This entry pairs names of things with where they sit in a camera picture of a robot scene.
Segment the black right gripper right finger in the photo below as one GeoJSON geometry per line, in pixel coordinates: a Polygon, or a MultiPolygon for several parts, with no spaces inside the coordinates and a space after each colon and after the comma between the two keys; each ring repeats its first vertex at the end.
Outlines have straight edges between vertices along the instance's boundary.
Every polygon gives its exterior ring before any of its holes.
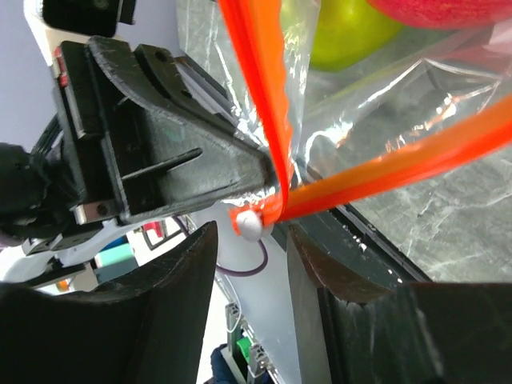
{"type": "Polygon", "coordinates": [[[510,284],[387,289],[297,226],[286,256],[301,382],[510,382],[510,284]]]}

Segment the green pear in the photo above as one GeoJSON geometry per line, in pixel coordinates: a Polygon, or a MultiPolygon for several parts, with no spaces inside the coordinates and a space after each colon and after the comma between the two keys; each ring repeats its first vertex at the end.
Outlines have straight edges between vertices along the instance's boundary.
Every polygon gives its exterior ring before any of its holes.
{"type": "Polygon", "coordinates": [[[283,1],[282,26],[301,22],[300,35],[312,40],[310,64],[335,72],[383,48],[403,28],[366,1],[283,1]]]}

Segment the clear zip top bag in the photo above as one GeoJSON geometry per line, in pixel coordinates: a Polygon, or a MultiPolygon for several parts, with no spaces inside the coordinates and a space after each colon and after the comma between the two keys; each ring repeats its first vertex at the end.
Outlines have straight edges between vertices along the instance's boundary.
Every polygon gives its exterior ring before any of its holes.
{"type": "Polygon", "coordinates": [[[236,235],[408,186],[511,144],[511,18],[440,30],[403,24],[344,70],[316,70],[283,1],[182,1],[182,48],[228,94],[236,127],[277,178],[228,201],[236,235]]]}

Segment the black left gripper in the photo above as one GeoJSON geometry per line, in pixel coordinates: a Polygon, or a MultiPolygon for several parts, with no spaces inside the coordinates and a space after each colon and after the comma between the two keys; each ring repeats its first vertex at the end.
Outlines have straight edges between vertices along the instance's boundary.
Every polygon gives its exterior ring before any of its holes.
{"type": "Polygon", "coordinates": [[[270,160],[236,127],[227,92],[190,57],[64,41],[51,69],[80,226],[187,214],[271,182],[270,160]]]}

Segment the red apple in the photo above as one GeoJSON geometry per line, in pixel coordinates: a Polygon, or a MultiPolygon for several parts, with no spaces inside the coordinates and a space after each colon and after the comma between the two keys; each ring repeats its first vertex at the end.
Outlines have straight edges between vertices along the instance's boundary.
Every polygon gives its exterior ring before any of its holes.
{"type": "Polygon", "coordinates": [[[440,30],[487,26],[511,18],[511,1],[368,1],[376,10],[407,26],[440,30]]]}

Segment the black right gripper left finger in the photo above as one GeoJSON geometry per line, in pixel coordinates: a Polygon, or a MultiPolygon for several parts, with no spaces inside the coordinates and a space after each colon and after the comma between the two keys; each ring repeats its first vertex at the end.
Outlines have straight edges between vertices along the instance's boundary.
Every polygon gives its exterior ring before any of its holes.
{"type": "Polygon", "coordinates": [[[90,292],[2,284],[2,382],[195,382],[217,254],[208,222],[90,292]]]}

